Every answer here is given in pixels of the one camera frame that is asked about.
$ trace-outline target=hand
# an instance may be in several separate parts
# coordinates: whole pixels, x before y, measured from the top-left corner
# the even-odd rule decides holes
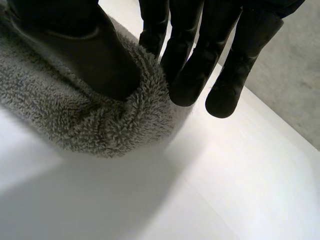
[[[251,68],[262,48],[283,25],[279,16],[286,10],[279,7],[278,11],[272,1],[268,6],[268,0],[139,2],[143,19],[139,43],[157,58],[164,43],[170,9],[172,33],[160,64],[166,75],[171,100],[182,107],[196,102],[241,15],[223,70],[205,103],[207,111],[218,118],[227,118],[235,111]],[[291,11],[295,11],[302,2],[298,0],[299,4]],[[201,11],[199,39],[187,61]]]

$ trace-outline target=fluffy gray fabric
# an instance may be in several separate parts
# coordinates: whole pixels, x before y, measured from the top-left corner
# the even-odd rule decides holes
[[[5,4],[0,0],[2,105],[61,148],[101,157],[122,156],[170,135],[177,108],[152,55],[119,36],[141,69],[141,84],[126,103],[108,99],[22,39],[4,17]]]

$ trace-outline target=gray floor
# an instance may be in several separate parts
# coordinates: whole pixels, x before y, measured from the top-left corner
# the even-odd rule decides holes
[[[246,82],[256,96],[320,150],[320,1],[284,19]],[[223,64],[234,31],[223,52]]]

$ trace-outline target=white table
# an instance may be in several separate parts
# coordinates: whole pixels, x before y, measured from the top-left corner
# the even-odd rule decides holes
[[[136,2],[108,1],[138,36]],[[0,240],[320,239],[319,152],[246,88],[230,118],[207,114],[219,71],[173,139],[119,159],[57,149],[0,107]]]

